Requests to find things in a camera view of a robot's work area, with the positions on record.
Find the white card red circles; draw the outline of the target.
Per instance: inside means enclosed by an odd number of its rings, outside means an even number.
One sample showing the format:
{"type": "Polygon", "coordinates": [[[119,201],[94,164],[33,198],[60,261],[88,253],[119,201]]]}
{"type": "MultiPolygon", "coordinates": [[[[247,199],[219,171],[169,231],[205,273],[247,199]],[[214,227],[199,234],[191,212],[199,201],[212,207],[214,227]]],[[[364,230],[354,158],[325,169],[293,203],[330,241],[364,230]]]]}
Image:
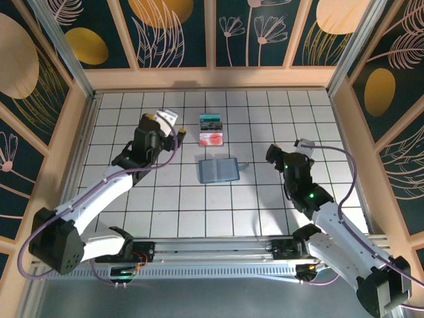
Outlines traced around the white card red circles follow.
{"type": "Polygon", "coordinates": [[[199,134],[199,144],[201,146],[222,146],[223,133],[222,132],[201,132],[199,134]]]}

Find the blue card holder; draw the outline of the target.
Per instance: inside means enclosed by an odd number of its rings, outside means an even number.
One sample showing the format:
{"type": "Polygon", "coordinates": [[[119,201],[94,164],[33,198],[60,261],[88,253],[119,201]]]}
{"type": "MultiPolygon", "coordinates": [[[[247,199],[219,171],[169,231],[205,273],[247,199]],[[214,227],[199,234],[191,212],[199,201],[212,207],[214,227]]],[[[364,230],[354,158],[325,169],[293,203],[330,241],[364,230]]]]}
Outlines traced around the blue card holder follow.
{"type": "Polygon", "coordinates": [[[198,166],[201,184],[232,182],[240,179],[236,158],[200,160],[198,166]]]}

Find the floral panel orange disc leaves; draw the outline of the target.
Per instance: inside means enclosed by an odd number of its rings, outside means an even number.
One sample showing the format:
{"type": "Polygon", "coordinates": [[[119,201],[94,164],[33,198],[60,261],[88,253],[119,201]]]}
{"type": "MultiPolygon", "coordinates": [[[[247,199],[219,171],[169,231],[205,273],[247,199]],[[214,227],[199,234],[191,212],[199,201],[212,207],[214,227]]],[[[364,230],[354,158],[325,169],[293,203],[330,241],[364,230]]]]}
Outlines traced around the floral panel orange disc leaves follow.
{"type": "Polygon", "coordinates": [[[139,68],[207,66],[204,0],[119,0],[139,68]]]}

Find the floral panel small yellow oval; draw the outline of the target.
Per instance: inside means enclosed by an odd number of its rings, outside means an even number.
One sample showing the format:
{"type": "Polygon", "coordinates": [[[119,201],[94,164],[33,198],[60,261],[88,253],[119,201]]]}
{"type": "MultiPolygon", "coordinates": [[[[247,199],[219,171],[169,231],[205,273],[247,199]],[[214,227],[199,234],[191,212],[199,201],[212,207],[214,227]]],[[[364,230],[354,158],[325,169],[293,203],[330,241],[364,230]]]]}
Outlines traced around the floral panel small yellow oval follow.
{"type": "Polygon", "coordinates": [[[107,0],[44,1],[84,69],[129,67],[107,0]]]}

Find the floral panel pink flowers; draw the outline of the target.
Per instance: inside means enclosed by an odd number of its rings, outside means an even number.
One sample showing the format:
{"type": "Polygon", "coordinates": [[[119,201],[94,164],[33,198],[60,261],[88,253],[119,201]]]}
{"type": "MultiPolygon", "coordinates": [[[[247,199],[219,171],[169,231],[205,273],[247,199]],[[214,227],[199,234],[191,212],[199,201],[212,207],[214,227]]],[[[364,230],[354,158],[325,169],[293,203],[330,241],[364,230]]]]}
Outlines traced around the floral panel pink flowers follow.
{"type": "Polygon", "coordinates": [[[282,66],[300,0],[216,0],[217,67],[282,66]]]}

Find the floral panel pale fern leaves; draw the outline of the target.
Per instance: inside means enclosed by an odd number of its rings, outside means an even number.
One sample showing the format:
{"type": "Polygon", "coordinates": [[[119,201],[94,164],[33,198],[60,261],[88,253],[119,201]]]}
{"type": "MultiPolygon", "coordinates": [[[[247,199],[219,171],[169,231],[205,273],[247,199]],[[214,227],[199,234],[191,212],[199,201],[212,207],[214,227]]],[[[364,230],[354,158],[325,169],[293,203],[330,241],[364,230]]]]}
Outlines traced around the floral panel pale fern leaves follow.
{"type": "Polygon", "coordinates": [[[399,136],[380,159],[409,235],[424,231],[424,128],[399,136]]]}

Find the floral panel single pink flower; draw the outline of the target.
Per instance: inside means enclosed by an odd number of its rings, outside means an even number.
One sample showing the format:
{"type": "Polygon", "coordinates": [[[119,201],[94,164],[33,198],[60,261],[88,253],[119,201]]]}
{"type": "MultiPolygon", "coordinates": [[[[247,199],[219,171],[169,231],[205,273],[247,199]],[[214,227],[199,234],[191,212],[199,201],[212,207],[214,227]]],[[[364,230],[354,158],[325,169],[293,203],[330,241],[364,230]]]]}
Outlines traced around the floral panel single pink flower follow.
{"type": "Polygon", "coordinates": [[[0,119],[0,238],[15,240],[44,156],[0,119]]]}

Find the floral panel large peach disc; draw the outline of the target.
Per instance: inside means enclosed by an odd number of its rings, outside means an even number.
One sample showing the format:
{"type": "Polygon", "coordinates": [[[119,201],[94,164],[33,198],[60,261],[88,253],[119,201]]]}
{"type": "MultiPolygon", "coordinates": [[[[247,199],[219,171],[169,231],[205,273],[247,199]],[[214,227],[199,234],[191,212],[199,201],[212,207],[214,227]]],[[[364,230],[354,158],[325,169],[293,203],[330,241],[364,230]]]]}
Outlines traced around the floral panel large peach disc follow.
{"type": "Polygon", "coordinates": [[[0,103],[50,144],[69,85],[11,0],[0,0],[0,103]]]}

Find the grey metal front plate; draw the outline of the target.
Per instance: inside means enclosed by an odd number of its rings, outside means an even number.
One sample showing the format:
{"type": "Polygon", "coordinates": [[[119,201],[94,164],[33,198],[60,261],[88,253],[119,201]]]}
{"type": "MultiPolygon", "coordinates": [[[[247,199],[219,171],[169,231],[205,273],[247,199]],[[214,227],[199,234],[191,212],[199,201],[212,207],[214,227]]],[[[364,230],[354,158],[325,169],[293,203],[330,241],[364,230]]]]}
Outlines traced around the grey metal front plate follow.
{"type": "Polygon", "coordinates": [[[13,318],[372,318],[343,280],[165,279],[117,288],[89,279],[31,282],[13,318]]]}

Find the floral panel yellow oval fern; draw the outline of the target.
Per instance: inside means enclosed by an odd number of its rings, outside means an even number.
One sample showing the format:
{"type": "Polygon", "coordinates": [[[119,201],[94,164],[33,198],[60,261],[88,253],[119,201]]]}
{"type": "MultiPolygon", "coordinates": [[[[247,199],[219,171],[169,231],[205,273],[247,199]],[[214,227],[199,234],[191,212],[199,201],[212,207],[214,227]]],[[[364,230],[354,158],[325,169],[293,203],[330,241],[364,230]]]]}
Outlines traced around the floral panel yellow oval fern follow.
{"type": "Polygon", "coordinates": [[[351,80],[374,144],[424,108],[424,0],[395,0],[397,11],[351,80]]]}

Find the aluminium table side rail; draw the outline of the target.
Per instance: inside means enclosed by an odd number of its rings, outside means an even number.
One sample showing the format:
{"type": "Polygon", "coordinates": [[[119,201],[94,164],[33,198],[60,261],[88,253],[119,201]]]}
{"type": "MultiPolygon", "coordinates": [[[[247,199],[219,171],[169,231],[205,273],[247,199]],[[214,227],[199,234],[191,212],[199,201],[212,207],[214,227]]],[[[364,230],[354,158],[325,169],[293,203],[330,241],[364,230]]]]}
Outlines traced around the aluminium table side rail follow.
{"type": "Polygon", "coordinates": [[[59,204],[63,204],[78,194],[78,187],[81,182],[83,165],[89,145],[89,137],[93,132],[95,116],[98,111],[97,95],[90,97],[84,105],[81,113],[79,126],[76,131],[72,146],[70,162],[68,164],[66,179],[62,185],[62,192],[59,204]]]}

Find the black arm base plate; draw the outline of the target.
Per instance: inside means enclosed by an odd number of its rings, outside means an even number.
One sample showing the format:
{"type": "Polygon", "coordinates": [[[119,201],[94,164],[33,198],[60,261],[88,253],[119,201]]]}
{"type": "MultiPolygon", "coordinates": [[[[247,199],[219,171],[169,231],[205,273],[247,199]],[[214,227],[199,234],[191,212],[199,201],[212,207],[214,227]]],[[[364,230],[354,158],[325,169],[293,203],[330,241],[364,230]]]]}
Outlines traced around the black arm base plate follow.
{"type": "Polygon", "coordinates": [[[274,260],[318,259],[312,256],[302,240],[274,239],[270,241],[270,252],[274,260]]]}
{"type": "Polygon", "coordinates": [[[154,242],[125,243],[118,254],[95,258],[96,263],[147,263],[152,262],[155,253],[154,242]]]}

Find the small wired circuit board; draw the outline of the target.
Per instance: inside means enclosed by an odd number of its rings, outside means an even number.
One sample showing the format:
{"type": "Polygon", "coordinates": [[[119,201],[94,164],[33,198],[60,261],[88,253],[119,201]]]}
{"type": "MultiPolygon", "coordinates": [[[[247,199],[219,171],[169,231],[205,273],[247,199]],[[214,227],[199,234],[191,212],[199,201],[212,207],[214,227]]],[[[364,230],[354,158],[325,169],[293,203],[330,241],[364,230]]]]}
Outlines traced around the small wired circuit board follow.
{"type": "Polygon", "coordinates": [[[144,263],[112,264],[108,279],[114,284],[129,284],[140,276],[144,263]]]}
{"type": "Polygon", "coordinates": [[[297,264],[295,266],[295,278],[299,281],[300,284],[307,284],[310,286],[326,286],[332,284],[338,278],[338,276],[335,276],[328,282],[314,282],[318,276],[318,273],[326,269],[329,269],[329,267],[324,263],[297,264]]]}

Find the aluminium mounting rail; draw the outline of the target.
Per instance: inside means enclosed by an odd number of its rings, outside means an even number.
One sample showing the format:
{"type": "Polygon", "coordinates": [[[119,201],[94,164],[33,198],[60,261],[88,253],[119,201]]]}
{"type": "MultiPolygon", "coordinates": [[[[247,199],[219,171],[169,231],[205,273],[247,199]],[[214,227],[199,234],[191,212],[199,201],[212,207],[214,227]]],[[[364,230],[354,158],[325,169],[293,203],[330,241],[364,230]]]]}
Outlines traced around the aluminium mounting rail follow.
{"type": "Polygon", "coordinates": [[[259,251],[270,253],[271,240],[305,239],[293,236],[250,237],[250,238],[200,238],[176,240],[140,240],[118,228],[110,228],[105,234],[97,233],[94,237],[81,238],[77,232],[64,235],[38,234],[29,243],[29,252],[49,265],[55,271],[66,274],[80,262],[120,252],[125,243],[154,242],[155,253],[171,252],[240,252],[259,251]]]}

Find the aluminium frame post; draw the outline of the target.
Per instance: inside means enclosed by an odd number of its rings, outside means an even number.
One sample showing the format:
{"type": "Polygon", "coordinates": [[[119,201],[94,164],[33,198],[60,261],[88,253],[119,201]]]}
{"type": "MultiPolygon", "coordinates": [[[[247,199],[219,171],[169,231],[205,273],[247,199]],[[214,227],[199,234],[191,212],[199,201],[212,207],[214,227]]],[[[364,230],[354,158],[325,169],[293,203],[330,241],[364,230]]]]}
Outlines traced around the aluminium frame post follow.
{"type": "Polygon", "coordinates": [[[45,31],[54,45],[54,50],[62,57],[66,67],[83,92],[93,99],[94,89],[84,73],[80,61],[66,39],[62,27],[70,27],[83,12],[82,0],[25,0],[40,23],[40,31],[45,31]]]}
{"type": "Polygon", "coordinates": [[[378,19],[382,16],[387,2],[388,0],[370,0],[367,5],[363,16],[343,50],[335,68],[335,72],[326,88],[327,95],[330,99],[337,92],[355,58],[360,54],[360,50],[364,46],[365,42],[370,38],[372,29],[375,27],[378,19]]]}

